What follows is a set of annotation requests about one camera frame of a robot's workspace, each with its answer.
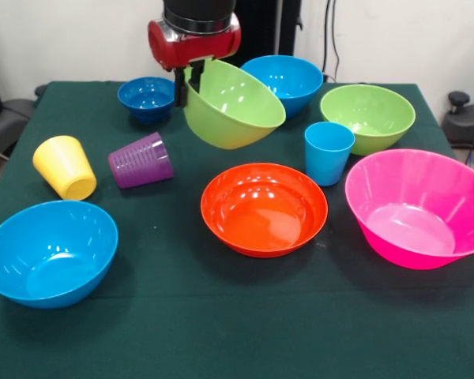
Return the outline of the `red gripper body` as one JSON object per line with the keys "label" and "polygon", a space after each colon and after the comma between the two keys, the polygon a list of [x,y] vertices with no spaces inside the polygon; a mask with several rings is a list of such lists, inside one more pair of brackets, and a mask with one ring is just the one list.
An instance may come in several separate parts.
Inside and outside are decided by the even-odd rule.
{"label": "red gripper body", "polygon": [[150,21],[148,39],[152,55],[167,71],[185,68],[206,58],[226,58],[238,49],[242,39],[239,20],[233,13],[222,31],[193,34],[176,30],[166,20]]}

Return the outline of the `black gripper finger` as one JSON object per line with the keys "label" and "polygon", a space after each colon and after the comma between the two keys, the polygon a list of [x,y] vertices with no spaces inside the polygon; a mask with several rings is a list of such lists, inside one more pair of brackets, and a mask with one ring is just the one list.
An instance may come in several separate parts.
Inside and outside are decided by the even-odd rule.
{"label": "black gripper finger", "polygon": [[175,106],[184,108],[186,106],[186,80],[185,68],[175,69]]}
{"label": "black gripper finger", "polygon": [[195,92],[200,92],[201,75],[204,72],[205,60],[199,60],[191,63],[191,86]]}

